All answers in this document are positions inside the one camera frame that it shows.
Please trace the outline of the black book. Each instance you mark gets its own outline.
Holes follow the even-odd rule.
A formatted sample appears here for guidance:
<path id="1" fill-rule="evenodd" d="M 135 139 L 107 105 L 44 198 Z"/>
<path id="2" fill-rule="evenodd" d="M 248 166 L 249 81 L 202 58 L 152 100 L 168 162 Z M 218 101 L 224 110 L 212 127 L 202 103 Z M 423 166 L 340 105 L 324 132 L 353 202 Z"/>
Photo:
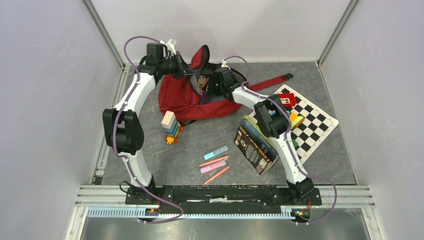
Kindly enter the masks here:
<path id="1" fill-rule="evenodd" d="M 248 160 L 259 175 L 262 175 L 278 160 L 279 156 L 272 146 L 267 146 L 261 141 L 256 142 L 242 127 L 236 130 L 234 143 L 242 155 Z"/>

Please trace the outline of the aluminium frame rail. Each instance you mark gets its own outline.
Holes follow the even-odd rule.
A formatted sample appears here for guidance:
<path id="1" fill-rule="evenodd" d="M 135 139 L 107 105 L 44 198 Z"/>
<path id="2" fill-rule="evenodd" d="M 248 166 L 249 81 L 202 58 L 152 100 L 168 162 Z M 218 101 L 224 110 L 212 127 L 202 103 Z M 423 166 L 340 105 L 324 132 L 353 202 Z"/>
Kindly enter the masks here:
<path id="1" fill-rule="evenodd" d="M 81 186 L 66 239 L 79 240 L 88 217 L 296 221 L 299 211 L 306 209 L 360 209 L 369 237 L 384 237 L 367 186 L 318 185 L 301 198 L 284 185 L 159 185 L 156 192 L 159 199 L 138 187 Z"/>

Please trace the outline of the blue book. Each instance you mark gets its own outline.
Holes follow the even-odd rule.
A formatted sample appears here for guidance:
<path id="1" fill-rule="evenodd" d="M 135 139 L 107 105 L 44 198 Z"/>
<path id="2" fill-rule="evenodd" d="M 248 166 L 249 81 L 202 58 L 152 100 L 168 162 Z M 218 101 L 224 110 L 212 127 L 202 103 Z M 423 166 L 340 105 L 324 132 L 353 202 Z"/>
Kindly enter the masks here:
<path id="1" fill-rule="evenodd" d="M 270 160 L 274 161 L 279 157 L 276 148 L 259 136 L 256 129 L 244 117 L 241 119 L 240 125 Z"/>

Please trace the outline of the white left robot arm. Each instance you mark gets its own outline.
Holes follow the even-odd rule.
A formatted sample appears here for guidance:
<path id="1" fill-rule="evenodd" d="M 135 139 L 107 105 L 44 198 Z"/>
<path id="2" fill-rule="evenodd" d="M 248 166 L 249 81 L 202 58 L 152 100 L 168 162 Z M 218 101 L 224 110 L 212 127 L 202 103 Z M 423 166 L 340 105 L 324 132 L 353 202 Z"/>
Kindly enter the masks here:
<path id="1" fill-rule="evenodd" d="M 148 170 L 142 146 L 145 135 L 138 117 L 147 96 L 165 75 L 176 79 L 195 75 L 175 49 L 176 40 L 150 42 L 142 63 L 135 67 L 135 74 L 122 99 L 102 113 L 106 143 L 126 165 L 132 185 L 142 186 L 138 197 L 145 204 L 153 203 L 157 190 L 153 187 L 153 175 Z"/>

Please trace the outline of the red toy brick house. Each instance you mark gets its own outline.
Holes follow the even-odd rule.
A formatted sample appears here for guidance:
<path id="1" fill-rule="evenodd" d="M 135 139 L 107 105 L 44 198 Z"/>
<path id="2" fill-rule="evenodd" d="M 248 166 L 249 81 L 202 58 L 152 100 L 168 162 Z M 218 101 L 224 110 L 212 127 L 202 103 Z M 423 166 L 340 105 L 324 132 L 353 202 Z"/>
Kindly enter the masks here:
<path id="1" fill-rule="evenodd" d="M 296 96 L 291 92 L 278 93 L 277 95 L 285 108 L 293 108 L 297 104 Z"/>

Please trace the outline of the green book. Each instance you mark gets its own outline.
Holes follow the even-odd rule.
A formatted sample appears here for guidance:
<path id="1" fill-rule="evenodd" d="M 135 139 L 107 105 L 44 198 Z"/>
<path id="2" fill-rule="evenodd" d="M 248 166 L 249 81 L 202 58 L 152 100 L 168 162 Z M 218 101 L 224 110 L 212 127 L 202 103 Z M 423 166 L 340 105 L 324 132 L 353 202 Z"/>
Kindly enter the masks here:
<path id="1" fill-rule="evenodd" d="M 244 118 L 256 129 L 260 137 L 267 141 L 273 148 L 275 147 L 274 143 L 261 132 L 255 119 L 251 118 L 249 115 L 245 115 Z"/>

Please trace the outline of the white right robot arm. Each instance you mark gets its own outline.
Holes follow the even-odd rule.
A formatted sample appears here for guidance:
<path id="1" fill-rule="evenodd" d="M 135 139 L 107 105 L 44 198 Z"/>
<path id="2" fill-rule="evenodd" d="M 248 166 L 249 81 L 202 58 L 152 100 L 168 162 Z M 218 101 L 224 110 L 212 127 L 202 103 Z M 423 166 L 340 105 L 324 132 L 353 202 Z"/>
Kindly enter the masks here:
<path id="1" fill-rule="evenodd" d="M 225 97 L 233 103 L 246 106 L 255 113 L 257 126 L 261 133 L 274 144 L 283 164 L 289 199 L 302 204 L 314 189 L 312 179 L 307 174 L 296 153 L 291 138 L 292 123 L 284 110 L 278 95 L 263 95 L 250 90 L 244 77 L 230 67 L 220 67 L 209 79 L 208 90 L 212 94 Z"/>

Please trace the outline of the colourful block tower toy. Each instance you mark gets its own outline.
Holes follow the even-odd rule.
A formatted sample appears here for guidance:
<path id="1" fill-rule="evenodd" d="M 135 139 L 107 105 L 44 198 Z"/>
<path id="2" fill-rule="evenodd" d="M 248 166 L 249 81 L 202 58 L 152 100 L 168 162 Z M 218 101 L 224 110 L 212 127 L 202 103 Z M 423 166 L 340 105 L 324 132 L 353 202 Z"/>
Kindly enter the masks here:
<path id="1" fill-rule="evenodd" d="M 183 131 L 184 127 L 177 121 L 174 112 L 169 110 L 165 112 L 161 126 L 165 132 L 164 139 L 168 145 L 175 144 L 179 141 L 178 135 Z"/>

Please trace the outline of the orange pen upper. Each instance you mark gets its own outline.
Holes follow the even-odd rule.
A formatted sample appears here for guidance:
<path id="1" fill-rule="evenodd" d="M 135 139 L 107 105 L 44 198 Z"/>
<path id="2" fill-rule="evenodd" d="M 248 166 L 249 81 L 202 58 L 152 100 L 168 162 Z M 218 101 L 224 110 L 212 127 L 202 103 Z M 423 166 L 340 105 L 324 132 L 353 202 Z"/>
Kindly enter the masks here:
<path id="1" fill-rule="evenodd" d="M 229 157 L 230 157 L 230 156 L 229 156 L 229 155 L 227 155 L 227 156 L 220 157 L 220 158 L 217 158 L 217 159 L 214 159 L 214 160 L 210 160 L 210 161 L 208 161 L 208 162 L 204 162 L 204 163 L 200 164 L 200 165 L 199 165 L 199 167 L 209 166 L 209 165 L 211 165 L 211 164 L 214 164 L 214 163 L 217 163 L 217 162 L 220 162 L 220 161 L 227 160 Z"/>

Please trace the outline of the green cube block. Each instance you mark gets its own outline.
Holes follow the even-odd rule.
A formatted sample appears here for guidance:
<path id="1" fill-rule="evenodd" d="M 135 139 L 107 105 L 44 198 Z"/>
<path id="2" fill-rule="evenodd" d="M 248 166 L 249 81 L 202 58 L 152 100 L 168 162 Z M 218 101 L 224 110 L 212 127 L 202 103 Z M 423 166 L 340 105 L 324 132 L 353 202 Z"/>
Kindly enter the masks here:
<path id="1" fill-rule="evenodd" d="M 297 150 L 298 147 L 299 147 L 299 144 L 294 139 L 292 140 L 292 143 L 293 143 L 294 148 Z"/>

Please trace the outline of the purple book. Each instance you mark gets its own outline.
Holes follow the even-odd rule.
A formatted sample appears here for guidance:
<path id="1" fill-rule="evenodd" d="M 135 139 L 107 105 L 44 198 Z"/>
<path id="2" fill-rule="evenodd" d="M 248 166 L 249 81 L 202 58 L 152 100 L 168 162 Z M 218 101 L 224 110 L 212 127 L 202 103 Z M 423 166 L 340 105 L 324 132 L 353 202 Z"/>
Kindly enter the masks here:
<path id="1" fill-rule="evenodd" d="M 205 76 L 205 75 L 201 75 L 199 80 L 198 80 L 198 87 L 200 89 L 200 101 L 199 101 L 199 105 L 203 105 L 206 101 L 206 97 L 207 97 L 207 86 L 209 83 L 210 77 L 209 76 Z"/>

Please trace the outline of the colourful block pile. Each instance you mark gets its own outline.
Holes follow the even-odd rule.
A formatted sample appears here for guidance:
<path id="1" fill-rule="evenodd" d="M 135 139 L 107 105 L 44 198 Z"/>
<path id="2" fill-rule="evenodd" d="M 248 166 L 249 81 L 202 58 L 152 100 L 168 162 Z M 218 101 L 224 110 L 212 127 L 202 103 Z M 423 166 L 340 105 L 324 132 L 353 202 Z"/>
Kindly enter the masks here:
<path id="1" fill-rule="evenodd" d="M 287 115 L 287 117 L 289 117 L 290 124 L 291 124 L 291 127 L 290 127 L 291 131 L 298 128 L 303 123 L 303 121 L 305 120 L 305 118 L 301 115 L 298 115 L 294 112 L 286 110 L 285 108 L 283 108 L 283 110 L 285 111 L 285 114 Z M 280 112 L 280 111 L 279 110 L 268 110 L 268 113 L 271 116 L 274 115 L 277 112 Z M 287 125 L 288 125 L 289 122 L 288 122 L 287 118 L 282 113 L 280 113 L 280 114 L 282 115 L 283 121 L 285 121 L 285 123 L 287 123 Z"/>

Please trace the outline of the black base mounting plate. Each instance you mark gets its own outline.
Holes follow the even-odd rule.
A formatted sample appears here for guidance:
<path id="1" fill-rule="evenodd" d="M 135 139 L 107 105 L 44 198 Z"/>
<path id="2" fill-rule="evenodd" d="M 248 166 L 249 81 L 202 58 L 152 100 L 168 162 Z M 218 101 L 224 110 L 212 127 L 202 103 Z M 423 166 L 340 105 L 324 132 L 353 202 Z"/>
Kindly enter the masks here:
<path id="1" fill-rule="evenodd" d="M 163 185 L 156 186 L 155 199 L 141 187 L 126 190 L 125 204 L 158 206 L 162 214 L 277 214 L 282 206 L 295 208 L 322 205 L 314 188 L 297 199 L 284 185 Z"/>

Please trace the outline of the red student backpack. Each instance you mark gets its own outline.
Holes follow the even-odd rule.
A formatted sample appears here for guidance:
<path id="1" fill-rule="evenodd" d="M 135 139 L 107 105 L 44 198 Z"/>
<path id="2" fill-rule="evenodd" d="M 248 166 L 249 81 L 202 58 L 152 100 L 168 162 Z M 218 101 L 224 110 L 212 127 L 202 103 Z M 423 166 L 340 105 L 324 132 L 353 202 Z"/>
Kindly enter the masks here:
<path id="1" fill-rule="evenodd" d="M 210 62 L 210 49 L 204 44 L 193 55 L 189 64 L 196 71 L 200 71 L 200 77 L 210 77 L 220 67 L 220 63 Z M 283 74 L 253 85 L 249 90 L 259 91 L 275 86 L 293 78 L 293 74 Z M 202 100 L 202 93 L 197 83 L 196 75 L 174 78 L 165 75 L 162 79 L 158 93 L 160 112 L 165 115 L 167 111 L 174 112 L 179 122 L 192 122 L 204 119 L 225 117 L 235 113 L 241 108 L 241 104 L 229 99 Z"/>

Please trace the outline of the blue highlighter pen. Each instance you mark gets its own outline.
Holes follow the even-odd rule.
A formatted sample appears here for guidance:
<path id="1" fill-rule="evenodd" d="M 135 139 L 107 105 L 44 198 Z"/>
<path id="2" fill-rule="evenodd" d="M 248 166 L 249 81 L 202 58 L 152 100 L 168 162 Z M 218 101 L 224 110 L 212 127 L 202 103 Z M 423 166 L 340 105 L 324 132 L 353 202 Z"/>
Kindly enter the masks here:
<path id="1" fill-rule="evenodd" d="M 224 152 L 226 152 L 226 151 L 228 151 L 228 150 L 229 150 L 228 146 L 227 146 L 227 145 L 225 145 L 225 146 L 220 147 L 220 148 L 218 148 L 218 149 L 216 149 L 216 150 L 214 150 L 214 151 L 212 151 L 212 152 L 209 152 L 209 153 L 205 154 L 205 155 L 203 156 L 203 159 L 204 159 L 205 161 L 206 161 L 206 160 L 209 160 L 209 159 L 212 159 L 212 158 L 214 158 L 214 157 L 216 157 L 216 156 L 218 156 L 218 155 L 220 155 L 220 154 L 222 154 L 222 153 L 224 153 Z"/>

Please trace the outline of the orange pen lower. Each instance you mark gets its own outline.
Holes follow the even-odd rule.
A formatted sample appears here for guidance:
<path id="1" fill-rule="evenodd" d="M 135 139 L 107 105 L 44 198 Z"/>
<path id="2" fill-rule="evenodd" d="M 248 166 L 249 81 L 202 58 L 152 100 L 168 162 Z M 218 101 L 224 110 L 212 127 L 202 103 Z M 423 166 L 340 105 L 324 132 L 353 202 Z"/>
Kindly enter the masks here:
<path id="1" fill-rule="evenodd" d="M 222 175 L 223 173 L 225 173 L 228 169 L 230 169 L 230 166 L 227 166 L 225 168 L 223 168 L 222 170 L 220 170 L 219 172 L 217 172 L 216 174 L 214 174 L 212 177 L 210 177 L 206 182 L 204 182 L 202 185 L 206 186 L 209 183 L 211 183 L 213 180 L 215 180 L 216 178 L 218 178 L 220 175 Z"/>

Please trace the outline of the black white chessboard mat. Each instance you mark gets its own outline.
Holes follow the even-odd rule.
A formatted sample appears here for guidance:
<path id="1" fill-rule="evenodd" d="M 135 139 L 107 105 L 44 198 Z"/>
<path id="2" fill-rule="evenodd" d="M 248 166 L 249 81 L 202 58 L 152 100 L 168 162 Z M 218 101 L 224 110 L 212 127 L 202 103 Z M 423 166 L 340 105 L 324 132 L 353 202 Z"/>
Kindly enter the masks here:
<path id="1" fill-rule="evenodd" d="M 303 164 L 336 128 L 339 121 L 286 84 L 282 85 L 276 93 L 293 93 L 297 104 L 286 109 L 304 117 L 303 123 L 290 131 L 291 139 L 298 143 L 298 149 L 295 150 Z M 252 112 L 248 116 L 255 119 L 254 115 L 255 113 Z"/>

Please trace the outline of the orange pen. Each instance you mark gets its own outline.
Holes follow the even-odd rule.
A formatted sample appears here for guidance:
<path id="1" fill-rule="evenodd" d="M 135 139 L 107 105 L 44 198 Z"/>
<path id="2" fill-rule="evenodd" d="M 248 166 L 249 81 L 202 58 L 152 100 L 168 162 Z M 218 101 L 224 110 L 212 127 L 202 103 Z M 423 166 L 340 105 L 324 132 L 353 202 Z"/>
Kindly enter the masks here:
<path id="1" fill-rule="evenodd" d="M 214 174 L 212 177 L 210 177 L 206 182 L 204 182 L 202 185 L 206 186 L 209 183 L 211 183 L 213 180 L 215 180 L 216 178 L 218 178 L 220 175 L 222 175 L 223 173 L 225 173 L 228 169 L 230 169 L 230 166 L 227 166 L 225 168 L 223 168 L 222 170 L 220 170 L 219 172 L 217 172 L 216 174 Z"/>
<path id="2" fill-rule="evenodd" d="M 214 164 L 214 163 L 217 163 L 217 162 L 220 162 L 220 161 L 227 160 L 229 157 L 230 157 L 230 156 L 229 156 L 229 155 L 227 155 L 227 156 L 220 157 L 220 158 L 217 158 L 217 159 L 214 159 L 214 160 L 210 160 L 210 161 L 208 161 L 208 162 L 204 162 L 204 163 L 200 164 L 200 165 L 199 165 L 199 167 L 209 166 L 209 165 L 211 165 L 211 164 Z"/>

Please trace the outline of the pink highlighter pen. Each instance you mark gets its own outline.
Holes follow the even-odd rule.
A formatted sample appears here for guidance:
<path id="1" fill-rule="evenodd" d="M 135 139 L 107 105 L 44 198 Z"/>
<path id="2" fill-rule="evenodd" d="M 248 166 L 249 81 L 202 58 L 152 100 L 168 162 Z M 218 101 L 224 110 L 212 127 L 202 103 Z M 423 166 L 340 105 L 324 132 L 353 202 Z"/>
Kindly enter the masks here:
<path id="1" fill-rule="evenodd" d="M 212 170 L 218 169 L 218 168 L 220 168 L 220 167 L 223 167 L 223 166 L 225 166 L 226 164 L 227 164 L 227 163 L 226 163 L 226 161 L 225 161 L 225 160 L 221 160 L 221 161 L 219 161 L 219 162 L 215 162 L 215 163 L 213 163 L 213 164 L 210 164 L 210 165 L 207 165 L 207 166 L 205 166 L 205 167 L 202 167 L 202 168 L 200 169 L 200 172 L 201 172 L 202 174 L 204 174 L 204 173 L 210 172 L 210 171 L 212 171 Z"/>

